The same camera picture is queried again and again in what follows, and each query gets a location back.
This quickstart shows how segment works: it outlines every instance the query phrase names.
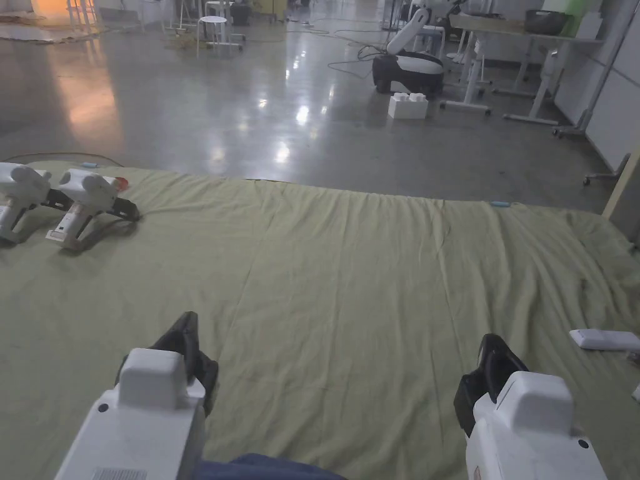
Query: cable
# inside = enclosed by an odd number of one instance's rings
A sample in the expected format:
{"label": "cable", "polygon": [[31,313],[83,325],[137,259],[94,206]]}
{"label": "cable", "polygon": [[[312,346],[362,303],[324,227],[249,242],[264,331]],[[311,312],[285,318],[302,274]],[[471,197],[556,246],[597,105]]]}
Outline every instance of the cable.
{"label": "cable", "polygon": [[369,74],[371,73],[371,70],[368,71],[366,75],[362,76],[362,75],[358,75],[356,72],[350,72],[349,70],[342,70],[341,68],[335,68],[335,67],[332,66],[332,65],[338,65],[338,64],[341,64],[341,63],[360,63],[361,61],[370,61],[370,60],[333,61],[331,63],[327,63],[326,66],[329,67],[332,70],[336,70],[337,72],[342,72],[343,74],[353,75],[354,77],[357,77],[360,80],[364,80],[365,78],[367,78],[369,76]]}
{"label": "cable", "polygon": [[319,19],[309,20],[309,23],[312,22],[321,22],[323,20],[337,20],[339,22],[353,22],[353,23],[377,23],[380,24],[379,20],[350,20],[350,19],[336,19],[333,17],[321,17]]}
{"label": "cable", "polygon": [[100,154],[87,154],[84,152],[35,152],[32,154],[20,154],[20,155],[14,155],[13,157],[9,157],[3,160],[3,162],[8,162],[11,160],[14,160],[16,158],[23,158],[23,157],[36,157],[39,155],[84,155],[85,157],[95,157],[95,158],[102,158],[105,160],[108,160],[112,163],[115,163],[117,166],[121,166],[124,168],[124,165],[122,163],[118,163],[116,162],[113,158],[109,158],[105,155],[100,155]]}

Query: white stool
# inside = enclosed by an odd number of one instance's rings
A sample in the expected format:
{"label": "white stool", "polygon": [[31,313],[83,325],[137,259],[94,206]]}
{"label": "white stool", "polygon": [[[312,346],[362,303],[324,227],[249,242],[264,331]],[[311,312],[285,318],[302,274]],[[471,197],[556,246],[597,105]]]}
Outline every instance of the white stool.
{"label": "white stool", "polygon": [[140,8],[140,26],[142,32],[145,31],[145,5],[155,4],[160,9],[160,25],[162,25],[162,32],[164,33],[164,6],[169,0],[138,0],[138,7]]}
{"label": "white stool", "polygon": [[224,17],[231,22],[231,6],[236,3],[234,1],[210,0],[204,4],[204,13],[207,15],[209,9],[213,9],[216,15]]}
{"label": "white stool", "polygon": [[218,26],[220,26],[220,37],[222,39],[225,38],[225,23],[227,23],[227,19],[224,19],[223,17],[202,17],[200,20],[198,20],[198,27],[196,28],[196,58],[198,58],[200,56],[200,24],[210,24],[213,25],[213,42],[210,42],[214,45],[218,44],[221,45],[224,42],[220,42],[217,39],[218,36]]}
{"label": "white stool", "polygon": [[242,33],[234,33],[233,28],[233,17],[231,16],[231,7],[236,3],[233,0],[209,0],[204,4],[204,14],[208,15],[209,10],[213,10],[215,15],[219,15],[220,17],[224,17],[227,19],[227,37],[225,38],[225,42],[228,44],[232,44],[235,40],[236,42],[244,42],[246,37]]}

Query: chair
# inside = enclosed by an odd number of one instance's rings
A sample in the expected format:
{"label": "chair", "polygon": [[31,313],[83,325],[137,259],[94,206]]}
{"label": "chair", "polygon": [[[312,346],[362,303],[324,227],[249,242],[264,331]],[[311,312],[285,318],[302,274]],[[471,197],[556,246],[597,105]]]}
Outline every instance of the chair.
{"label": "chair", "polygon": [[160,25],[162,25],[162,32],[164,33],[164,6],[169,3],[170,0],[138,0],[138,7],[140,9],[140,26],[142,32],[145,31],[145,5],[156,5],[160,9]]}
{"label": "chair", "polygon": [[200,20],[198,20],[198,27],[196,28],[196,58],[200,57],[200,24],[202,24],[203,27],[205,24],[210,24],[213,27],[213,41],[210,43],[212,43],[213,45],[221,45],[224,44],[224,42],[220,42],[218,40],[218,27],[220,27],[220,38],[224,39],[225,23],[227,23],[227,19],[216,16],[202,17]]}
{"label": "chair", "polygon": [[93,16],[93,24],[96,26],[102,25],[102,17],[100,16],[100,11],[96,8],[93,0],[73,0],[73,5],[71,5],[72,0],[67,0],[67,10],[69,11],[69,23],[71,24],[71,29],[76,30],[76,25],[79,25],[82,30],[86,26],[87,33],[91,33],[91,21],[89,20],[89,13]]}

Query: white table leg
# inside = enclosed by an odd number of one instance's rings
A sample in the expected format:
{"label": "white table leg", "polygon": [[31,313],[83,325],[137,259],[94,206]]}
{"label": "white table leg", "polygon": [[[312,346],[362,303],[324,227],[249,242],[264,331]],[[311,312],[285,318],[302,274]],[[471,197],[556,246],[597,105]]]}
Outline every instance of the white table leg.
{"label": "white table leg", "polygon": [[471,68],[471,61],[473,58],[472,50],[476,46],[476,38],[473,32],[469,32],[469,41],[467,43],[467,48],[465,49],[465,62],[464,67],[462,68],[462,73],[460,74],[460,81],[467,81],[469,77],[469,70]]}
{"label": "white table leg", "polygon": [[540,112],[540,107],[542,105],[542,100],[544,100],[545,95],[547,94],[547,88],[549,87],[549,83],[551,82],[551,76],[554,73],[556,67],[556,56],[557,51],[549,50],[547,53],[547,59],[545,60],[545,64],[542,67],[542,72],[540,72],[540,87],[538,88],[538,92],[536,93],[536,98],[533,100],[533,106],[529,111],[527,116],[523,115],[512,115],[507,113],[502,117],[507,120],[519,120],[521,122],[530,122],[534,124],[543,124],[543,125],[557,125],[558,122],[555,120],[547,120],[546,118],[538,118],[538,113]]}
{"label": "white table leg", "polygon": [[440,39],[440,54],[438,55],[438,58],[442,60],[442,56],[444,55],[444,43],[445,43],[445,34],[444,34],[444,29],[442,30],[442,37]]}
{"label": "white table leg", "polygon": [[534,92],[523,92],[520,90],[520,85],[522,84],[522,79],[524,75],[527,73],[527,67],[529,66],[529,60],[531,58],[531,51],[533,50],[534,40],[533,38],[529,39],[529,43],[527,44],[527,49],[524,52],[524,56],[522,57],[522,61],[520,62],[520,70],[518,70],[518,76],[516,77],[515,82],[513,82],[513,88],[494,88],[492,90],[493,93],[498,93],[502,95],[515,95],[517,97],[530,97],[534,98],[536,94]]}
{"label": "white table leg", "polygon": [[483,111],[486,115],[491,114],[491,109],[487,105],[472,103],[474,95],[476,94],[476,83],[478,82],[478,76],[480,75],[480,68],[482,67],[482,62],[480,62],[480,57],[482,55],[483,55],[483,43],[482,41],[480,41],[480,39],[478,39],[478,50],[477,52],[475,52],[475,55],[471,51],[467,52],[467,61],[465,62],[465,69],[468,70],[470,68],[471,63],[473,63],[473,67],[471,68],[471,75],[470,75],[469,83],[467,84],[467,90],[465,92],[464,100],[462,102],[453,102],[451,100],[445,100],[440,103],[440,108],[446,108],[450,106],[455,108],[479,110],[479,111]]}
{"label": "white table leg", "polygon": [[462,31],[462,35],[460,35],[460,42],[458,43],[458,51],[456,53],[447,54],[447,57],[450,58],[453,63],[461,63],[464,58],[464,55],[462,53],[462,45],[465,44],[465,37],[467,36],[467,33],[467,30]]}

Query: black cable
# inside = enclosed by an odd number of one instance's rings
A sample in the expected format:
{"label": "black cable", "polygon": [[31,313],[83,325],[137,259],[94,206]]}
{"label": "black cable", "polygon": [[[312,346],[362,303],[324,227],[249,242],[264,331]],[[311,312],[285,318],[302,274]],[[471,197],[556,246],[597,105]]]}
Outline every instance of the black cable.
{"label": "black cable", "polygon": [[13,157],[9,157],[3,160],[4,163],[14,160],[16,158],[23,158],[23,157],[36,157],[36,156],[40,156],[40,155],[84,155],[85,157],[96,157],[96,158],[103,158],[105,160],[108,160],[112,163],[115,163],[117,166],[121,166],[124,168],[124,165],[121,163],[116,162],[113,158],[109,158],[105,155],[100,155],[100,154],[88,154],[85,152],[35,152],[32,154],[20,154],[20,155],[14,155]]}

